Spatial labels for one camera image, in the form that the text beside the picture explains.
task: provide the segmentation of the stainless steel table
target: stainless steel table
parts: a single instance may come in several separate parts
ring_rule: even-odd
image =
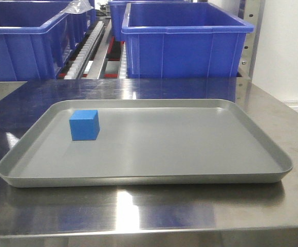
[[[234,98],[294,169],[247,185],[17,189],[0,179],[0,246],[298,247],[298,113],[243,78],[27,82],[0,101],[0,159],[57,101],[205,97]]]

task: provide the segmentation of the white wall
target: white wall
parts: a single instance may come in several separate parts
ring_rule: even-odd
[[[266,0],[253,83],[281,101],[298,100],[298,1]]]

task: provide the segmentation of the metal tray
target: metal tray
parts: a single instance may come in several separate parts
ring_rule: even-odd
[[[97,140],[71,140],[76,109],[99,111]],[[219,99],[62,101],[0,161],[15,187],[272,183],[291,169],[246,113]]]

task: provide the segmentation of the blue plastic crate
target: blue plastic crate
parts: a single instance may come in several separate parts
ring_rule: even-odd
[[[113,0],[108,2],[109,6],[110,6],[110,15],[111,15],[111,29],[113,30],[113,34],[115,36],[115,40],[116,41],[124,41],[124,36],[122,34],[122,23],[123,23],[123,19],[124,19],[124,13],[125,13],[125,9],[126,9],[126,5],[128,3],[148,3],[148,2],[183,2],[183,0],[161,0],[161,1],[157,1],[157,0],[141,0],[141,1],[137,1],[137,0],[128,0],[128,1],[120,1],[120,0]]]
[[[254,26],[209,3],[127,4],[130,78],[235,77]]]
[[[36,1],[72,2],[72,0],[36,0]],[[91,4],[91,6],[95,7],[94,0],[89,0],[89,3]],[[73,27],[75,31],[75,41],[76,43],[80,43],[84,39],[86,31],[95,22],[96,11],[95,9],[91,9],[86,13],[73,14],[71,18],[73,21]]]
[[[75,47],[67,4],[0,1],[0,81],[56,77]]]

